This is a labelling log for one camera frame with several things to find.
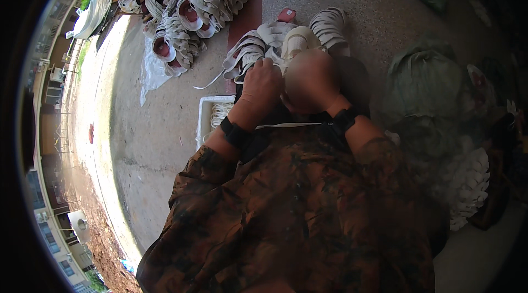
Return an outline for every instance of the brown patterned shirt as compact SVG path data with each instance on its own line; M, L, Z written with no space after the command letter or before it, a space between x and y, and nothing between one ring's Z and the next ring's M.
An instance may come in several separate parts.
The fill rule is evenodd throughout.
M237 166L202 146L176 176L138 268L144 292L239 292L278 276L295 292L434 290L424 212L437 209L392 142L354 158L313 127L269 138Z

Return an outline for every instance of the concrete ground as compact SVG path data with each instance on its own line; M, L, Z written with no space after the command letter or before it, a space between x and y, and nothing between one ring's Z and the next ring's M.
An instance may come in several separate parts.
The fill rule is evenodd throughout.
M433 31L449 41L462 66L484 56L511 64L499 30L495 26L486 28L467 0L448 0L444 16L435 14L419 0L262 0L262 21L274 20L282 8L289 7L296 10L297 22L306 25L316 12L329 6L341 7L350 13L352 28L347 37L351 54L365 64L376 90L393 56L425 31ZM115 67L113 80L105 79L101 83L111 87L107 100L110 101L109 151L113 166L110 171L124 219L143 253L163 227L175 175L195 152L199 99L204 95L223 94L223 80L206 90L196 90L192 85L206 85L217 75L226 54L229 31L226 28L207 40L208 50L200 55L193 68L179 78L169 79L159 89L149 91L144 106L140 107L139 79L144 55L141 29L142 24L131 18L119 52L107 58ZM482 233L467 225L454 234L435 260L437 289L481 291L493 278L497 264L504 261L524 212L513 205L502 222L505 227L496 226ZM477 247L467 249L468 243ZM480 269L483 262L475 264L474 261L480 260L481 251L491 246L499 250L497 255L485 254L494 258L494 268ZM447 257L450 253L465 257L455 264Z

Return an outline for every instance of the white plastic container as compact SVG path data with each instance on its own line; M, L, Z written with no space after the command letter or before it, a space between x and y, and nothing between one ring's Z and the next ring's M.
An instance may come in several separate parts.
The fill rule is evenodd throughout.
M200 99L200 110L198 112L198 127L196 127L196 150L202 145L203 136L211 132L211 114L214 104L234 103L232 96L205 96Z

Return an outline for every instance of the white thread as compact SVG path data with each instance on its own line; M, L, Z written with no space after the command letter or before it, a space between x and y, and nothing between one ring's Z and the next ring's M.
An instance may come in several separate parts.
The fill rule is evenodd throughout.
M228 113L232 108L232 103L216 103L213 105L213 108L211 109L211 132L202 138L202 143L205 143L207 138L209 138L213 131L215 131L216 127L218 127L222 123L222 120L228 116Z

